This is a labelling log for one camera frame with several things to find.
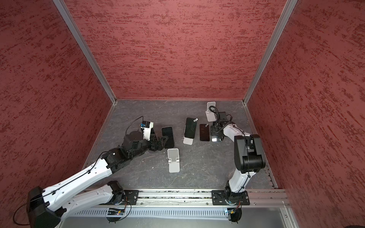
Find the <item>purple edged dark phone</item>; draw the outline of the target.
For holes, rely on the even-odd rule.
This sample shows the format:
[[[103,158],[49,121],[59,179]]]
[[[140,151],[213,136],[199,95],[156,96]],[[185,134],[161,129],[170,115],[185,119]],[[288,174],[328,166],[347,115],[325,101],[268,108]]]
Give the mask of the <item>purple edged dark phone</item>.
[[[209,142],[210,141],[209,124],[200,124],[199,132],[200,132],[200,141],[202,141],[202,142]]]

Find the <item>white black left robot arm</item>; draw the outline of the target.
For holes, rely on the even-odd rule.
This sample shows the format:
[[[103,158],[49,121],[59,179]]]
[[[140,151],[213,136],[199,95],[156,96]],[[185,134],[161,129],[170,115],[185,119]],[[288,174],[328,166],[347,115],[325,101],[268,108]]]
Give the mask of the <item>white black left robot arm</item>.
[[[145,152],[163,150],[168,139],[168,136],[157,137],[152,133],[147,140],[142,132],[131,132],[124,137],[122,145],[101,153],[84,170],[45,189],[32,189],[28,193],[26,207],[30,227],[54,228],[68,215],[100,204],[126,207],[128,198],[115,180],[93,191],[84,190],[123,169]]]

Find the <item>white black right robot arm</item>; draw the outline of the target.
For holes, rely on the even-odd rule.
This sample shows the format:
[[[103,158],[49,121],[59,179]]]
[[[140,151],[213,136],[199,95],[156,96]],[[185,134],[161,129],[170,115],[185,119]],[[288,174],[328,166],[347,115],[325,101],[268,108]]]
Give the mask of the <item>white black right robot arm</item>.
[[[261,139],[241,130],[225,112],[219,112],[213,106],[210,109],[215,116],[211,126],[212,142],[220,143],[225,138],[234,142],[236,170],[227,181],[223,195],[226,204],[238,206],[247,201],[246,187],[250,179],[266,166]]]

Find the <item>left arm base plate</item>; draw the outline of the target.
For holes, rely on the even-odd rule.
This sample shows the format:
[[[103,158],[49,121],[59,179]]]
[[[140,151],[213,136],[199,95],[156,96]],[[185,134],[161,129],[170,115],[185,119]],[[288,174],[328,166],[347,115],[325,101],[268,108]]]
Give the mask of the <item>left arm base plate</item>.
[[[125,200],[129,202],[132,206],[136,205],[140,191],[124,190],[124,192],[125,192]]]

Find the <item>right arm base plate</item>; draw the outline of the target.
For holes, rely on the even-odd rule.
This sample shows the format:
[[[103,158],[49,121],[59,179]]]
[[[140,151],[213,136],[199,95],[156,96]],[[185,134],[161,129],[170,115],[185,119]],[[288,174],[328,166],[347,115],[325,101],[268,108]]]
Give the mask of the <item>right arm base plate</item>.
[[[248,206],[250,199],[247,191],[234,193],[221,190],[213,190],[212,192],[213,205],[227,205],[227,206]]]

